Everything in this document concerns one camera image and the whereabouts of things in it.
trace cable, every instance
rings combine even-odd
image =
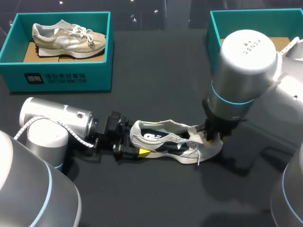
[[[23,125],[23,127],[18,131],[18,133],[15,135],[14,139],[18,140],[18,138],[21,136],[21,134],[35,121],[38,121],[40,119],[48,119],[52,122],[55,122],[56,124],[62,126],[63,128],[65,128],[77,141],[79,141],[81,144],[83,144],[84,146],[88,147],[88,148],[93,148],[94,145],[85,142],[84,140],[82,140],[76,133],[74,133],[73,130],[70,129],[70,127],[68,127],[63,121],[61,121],[60,119],[56,119],[56,120],[52,120],[48,117],[44,117],[44,116],[37,116],[37,117],[33,117],[32,119],[30,119],[28,122],[26,122],[25,125]]]

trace teal box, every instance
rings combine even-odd
[[[23,62],[33,24],[61,19],[106,35],[104,61]],[[0,74],[11,92],[109,91],[113,51],[110,12],[18,13],[0,52]]]
[[[210,11],[207,50],[212,69],[220,53],[220,38],[237,30],[250,29],[268,37],[303,38],[302,9],[248,9]]]

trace dark background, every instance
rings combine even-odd
[[[133,120],[203,123],[201,101],[211,80],[205,48],[209,10],[302,6],[295,0],[62,1],[2,0],[0,41],[16,12],[110,10],[112,90],[10,94],[0,77],[0,129],[10,136],[19,130],[19,112],[30,96],[91,110],[104,121],[119,111]],[[81,194],[81,227],[275,226],[270,193],[302,142],[303,123],[277,118],[266,105],[266,96],[257,100],[221,155],[200,166],[168,158],[116,162],[110,151],[102,153],[100,164],[90,164],[75,147],[65,172]]]

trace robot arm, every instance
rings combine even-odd
[[[229,136],[244,120],[254,100],[281,83],[285,75],[291,76],[284,79],[283,86],[289,80],[292,89],[294,84],[300,85],[297,81],[303,63],[297,60],[303,54],[297,49],[292,48],[287,57],[282,57],[267,36],[252,30],[236,31],[226,37],[210,91],[202,102],[207,120],[197,130],[204,131],[207,140],[212,140],[214,133],[219,133],[221,138]]]

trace white sneaker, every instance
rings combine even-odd
[[[64,20],[52,26],[33,24],[32,36],[40,57],[90,58],[101,54],[106,44],[105,35]]]
[[[208,142],[195,126],[172,120],[136,121],[130,130],[130,140],[135,147],[150,150],[148,158],[172,157],[183,164],[199,164],[218,154],[223,145],[219,135]]]

